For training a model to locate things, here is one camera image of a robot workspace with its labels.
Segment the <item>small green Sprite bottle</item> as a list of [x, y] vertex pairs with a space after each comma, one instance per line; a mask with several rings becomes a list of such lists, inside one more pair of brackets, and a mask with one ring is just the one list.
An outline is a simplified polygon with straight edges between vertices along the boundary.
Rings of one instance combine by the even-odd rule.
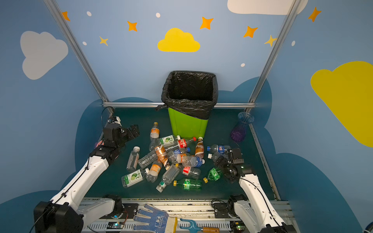
[[208, 183], [209, 181], [217, 181], [222, 177], [222, 171], [219, 168], [212, 168], [208, 175], [203, 178], [203, 181], [205, 183]]

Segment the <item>clear bottle white cap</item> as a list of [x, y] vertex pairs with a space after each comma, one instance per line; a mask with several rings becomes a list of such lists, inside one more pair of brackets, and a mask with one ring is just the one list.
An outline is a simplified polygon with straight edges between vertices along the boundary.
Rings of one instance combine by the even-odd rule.
[[214, 163], [217, 162], [219, 159], [225, 159], [225, 160], [229, 160], [228, 159], [228, 155], [226, 154], [221, 154], [221, 153], [209, 153], [208, 154], [208, 159], [211, 159]]

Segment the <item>blue Pepsi label bottle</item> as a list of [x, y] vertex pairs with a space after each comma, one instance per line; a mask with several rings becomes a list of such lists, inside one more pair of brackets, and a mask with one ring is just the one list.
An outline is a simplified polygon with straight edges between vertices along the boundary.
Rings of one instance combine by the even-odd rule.
[[217, 144], [214, 144], [212, 146], [207, 146], [207, 151], [209, 153], [228, 154], [231, 151], [231, 147], [228, 146], [228, 145], [217, 145]]

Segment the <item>orange Fanta bottle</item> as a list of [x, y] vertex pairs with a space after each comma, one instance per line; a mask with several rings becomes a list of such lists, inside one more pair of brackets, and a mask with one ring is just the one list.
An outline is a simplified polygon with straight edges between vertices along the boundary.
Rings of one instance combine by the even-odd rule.
[[158, 128], [158, 122], [154, 122], [153, 126], [151, 128], [151, 132], [150, 132], [151, 142], [154, 142], [156, 139], [158, 139], [159, 134], [160, 134], [160, 131], [159, 131], [159, 128]]

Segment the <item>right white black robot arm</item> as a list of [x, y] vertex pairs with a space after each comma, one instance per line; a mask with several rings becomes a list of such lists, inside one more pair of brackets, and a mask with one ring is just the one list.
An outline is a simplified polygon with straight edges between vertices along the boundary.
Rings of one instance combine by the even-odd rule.
[[237, 181], [246, 194], [231, 196], [228, 209], [251, 233], [295, 233], [293, 225], [287, 225], [270, 203], [261, 187], [259, 178], [251, 165], [244, 162], [240, 149], [232, 149], [228, 155], [219, 154], [213, 159], [214, 165], [225, 178]]

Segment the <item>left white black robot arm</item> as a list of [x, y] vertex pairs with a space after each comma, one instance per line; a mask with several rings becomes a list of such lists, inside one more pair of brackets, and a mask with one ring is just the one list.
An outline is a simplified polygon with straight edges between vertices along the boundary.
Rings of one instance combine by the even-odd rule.
[[103, 216], [123, 213], [121, 198], [115, 195], [106, 195], [87, 207], [79, 208], [86, 193], [119, 156], [125, 144], [140, 135], [138, 125], [123, 128], [117, 121], [106, 125], [103, 133], [103, 142], [90, 153], [72, 180], [50, 201], [40, 202], [35, 207], [31, 232], [80, 233]]

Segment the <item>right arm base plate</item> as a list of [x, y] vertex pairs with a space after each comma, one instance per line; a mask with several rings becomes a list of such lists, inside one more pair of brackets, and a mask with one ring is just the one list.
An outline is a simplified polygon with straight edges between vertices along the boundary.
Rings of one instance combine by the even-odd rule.
[[215, 200], [211, 203], [215, 218], [237, 218], [232, 210], [228, 208], [227, 203]]

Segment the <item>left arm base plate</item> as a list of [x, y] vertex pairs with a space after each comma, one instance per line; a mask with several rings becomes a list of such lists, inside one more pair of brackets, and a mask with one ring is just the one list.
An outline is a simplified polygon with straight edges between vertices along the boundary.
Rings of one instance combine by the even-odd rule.
[[101, 217], [101, 219], [133, 219], [137, 214], [139, 204], [137, 203], [123, 203], [122, 211], [118, 212], [116, 215], [111, 213]]

